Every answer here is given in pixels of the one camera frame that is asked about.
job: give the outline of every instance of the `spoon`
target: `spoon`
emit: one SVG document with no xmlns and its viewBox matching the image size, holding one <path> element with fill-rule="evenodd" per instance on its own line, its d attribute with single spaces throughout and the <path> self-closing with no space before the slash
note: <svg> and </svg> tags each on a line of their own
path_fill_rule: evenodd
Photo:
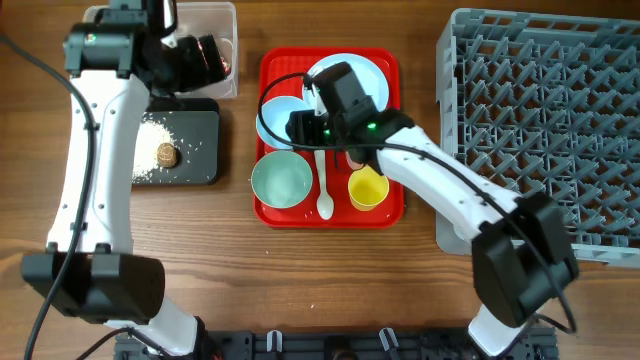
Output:
<svg viewBox="0 0 640 360">
<path fill-rule="evenodd" d="M 318 169 L 318 180 L 320 182 L 320 196 L 316 206 L 318 207 L 318 214 L 323 220 L 331 219 L 333 216 L 333 199 L 327 193 L 327 174 L 326 174 L 326 161 L 324 150 L 316 150 L 313 152 L 316 158 L 316 168 Z"/>
</svg>

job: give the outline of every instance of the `green bowl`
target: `green bowl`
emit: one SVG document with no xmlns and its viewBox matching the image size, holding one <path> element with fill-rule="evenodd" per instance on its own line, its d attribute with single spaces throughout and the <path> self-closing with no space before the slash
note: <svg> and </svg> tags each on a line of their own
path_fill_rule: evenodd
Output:
<svg viewBox="0 0 640 360">
<path fill-rule="evenodd" d="M 311 191 L 311 166 L 293 151 L 275 151 L 260 159 L 251 174 L 253 193 L 276 209 L 294 207 Z"/>
</svg>

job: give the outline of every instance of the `robotic arm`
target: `robotic arm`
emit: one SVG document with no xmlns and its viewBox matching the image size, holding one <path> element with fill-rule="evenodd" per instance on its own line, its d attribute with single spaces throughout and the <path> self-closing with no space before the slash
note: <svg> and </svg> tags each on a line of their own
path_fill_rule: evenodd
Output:
<svg viewBox="0 0 640 360">
<path fill-rule="evenodd" d="M 190 91 L 225 77 L 213 38 L 167 38 L 177 27 L 175 6 L 168 4 L 112 0 L 93 23 L 72 28 L 65 42 L 66 68 L 96 120 L 95 175 L 79 242 L 70 249 L 80 174 L 87 162 L 83 150 L 88 146 L 84 117 L 72 99 L 72 134 L 61 204 L 46 252 L 25 256 L 22 275 L 46 296 L 62 260 L 72 256 L 69 271 L 60 274 L 64 281 L 53 301 L 57 310 L 90 323 L 134 328 L 171 356 L 211 359 L 218 350 L 203 322 L 164 297 L 160 261 L 132 255 L 129 194 L 133 153 L 150 94 Z M 172 16 L 167 9 L 173 9 Z M 484 305 L 471 322 L 469 334 L 487 354 L 502 353 L 527 320 L 556 296 L 544 270 L 550 269 L 561 288 L 578 275 L 559 210 L 542 195 L 523 199 L 478 176 L 443 153 L 399 110 L 378 112 L 346 63 L 324 70 L 309 86 L 322 94 L 326 113 L 319 119 L 313 115 L 314 126 L 309 126 L 308 118 L 299 118 L 299 123 L 292 120 L 291 125 L 300 130 L 292 140 L 317 145 L 314 132 L 320 123 L 323 132 L 330 129 L 334 134 L 330 143 L 321 145 L 378 144 L 351 149 L 350 155 L 415 191 L 452 221 L 461 237 L 472 242 L 474 282 Z M 374 132 L 367 126 L 371 122 L 377 125 Z M 439 163 L 425 159 L 425 154 Z M 531 241 L 515 249 L 509 221 L 498 209 L 487 206 L 469 182 L 494 199 Z M 544 262 L 536 261 L 532 247 L 542 253 Z"/>
</svg>

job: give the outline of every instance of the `black mounting base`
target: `black mounting base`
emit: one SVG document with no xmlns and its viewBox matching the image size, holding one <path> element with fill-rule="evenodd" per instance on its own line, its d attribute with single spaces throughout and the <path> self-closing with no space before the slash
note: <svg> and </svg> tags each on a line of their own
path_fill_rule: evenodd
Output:
<svg viewBox="0 0 640 360">
<path fill-rule="evenodd" d="M 267 335 L 251 332 L 209 332 L 222 348 L 224 360 L 332 360 L 325 349 L 327 339 L 344 338 L 358 360 L 388 360 L 377 333 L 283 334 L 282 352 L 267 352 Z M 426 332 L 396 332 L 401 360 L 481 360 L 484 357 L 470 343 L 465 328 L 433 329 Z M 505 360 L 557 360 L 555 330 L 533 327 L 526 330 Z M 116 339 L 114 360 L 150 360 L 144 345 L 127 336 Z"/>
</svg>

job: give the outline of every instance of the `wood surface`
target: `wood surface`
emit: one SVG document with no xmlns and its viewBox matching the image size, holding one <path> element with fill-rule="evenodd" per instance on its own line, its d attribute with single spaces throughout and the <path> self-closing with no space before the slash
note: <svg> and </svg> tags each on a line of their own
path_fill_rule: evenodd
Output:
<svg viewBox="0 0 640 360">
<path fill-rule="evenodd" d="M 6 0 L 4 31 L 63 71 L 62 42 L 92 0 Z M 210 330 L 376 330 L 465 326 L 479 300 L 469 257 L 436 245 L 434 210 L 407 192 L 383 231 L 273 230 L 252 210 L 259 64 L 288 45 L 373 46 L 402 72 L 403 108 L 439 139 L 435 45 L 452 11 L 491 8 L 640 19 L 638 1 L 236 1 L 239 96 L 220 101 L 223 172 L 210 187 L 135 189 L 135 252 L 161 259 L 167 294 Z M 70 133 L 69 94 L 0 45 L 0 359 L 22 356 L 42 298 L 20 277 L 41 251 L 59 204 Z M 640 354 L 640 272 L 582 263 L 568 291 L 580 334 L 562 359 Z M 547 314 L 564 321 L 556 304 Z M 51 311 L 38 359 L 75 358 L 107 329 Z M 95 358 L 111 359 L 113 343 Z"/>
</svg>

